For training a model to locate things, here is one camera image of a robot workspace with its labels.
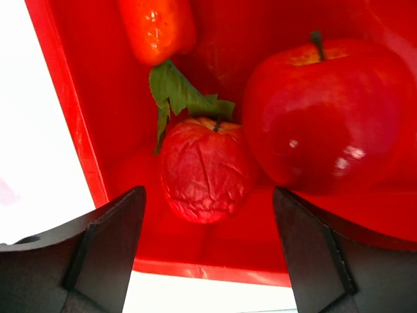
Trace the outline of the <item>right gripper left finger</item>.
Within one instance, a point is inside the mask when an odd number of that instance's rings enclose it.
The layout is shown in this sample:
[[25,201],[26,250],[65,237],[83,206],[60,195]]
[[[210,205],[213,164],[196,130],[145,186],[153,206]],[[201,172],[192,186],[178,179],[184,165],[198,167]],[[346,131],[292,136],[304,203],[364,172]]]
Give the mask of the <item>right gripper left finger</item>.
[[63,312],[122,312],[146,197],[136,186],[95,210],[65,279]]

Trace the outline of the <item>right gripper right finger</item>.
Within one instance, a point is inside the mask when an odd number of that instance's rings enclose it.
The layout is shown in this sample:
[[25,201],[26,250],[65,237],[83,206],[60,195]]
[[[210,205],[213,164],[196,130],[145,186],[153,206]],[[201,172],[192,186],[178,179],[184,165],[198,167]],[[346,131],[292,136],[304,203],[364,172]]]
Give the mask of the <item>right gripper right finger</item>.
[[358,312],[332,230],[283,188],[275,188],[273,208],[297,310]]

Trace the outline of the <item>wrinkled red apple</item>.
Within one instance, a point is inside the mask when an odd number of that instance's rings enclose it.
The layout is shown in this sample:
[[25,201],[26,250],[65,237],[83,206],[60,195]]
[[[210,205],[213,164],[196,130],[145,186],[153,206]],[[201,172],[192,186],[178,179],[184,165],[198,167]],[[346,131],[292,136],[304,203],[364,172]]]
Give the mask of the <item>wrinkled red apple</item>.
[[259,167],[243,128],[206,117],[177,123],[160,152],[160,179],[171,210],[188,222],[213,224],[237,213]]

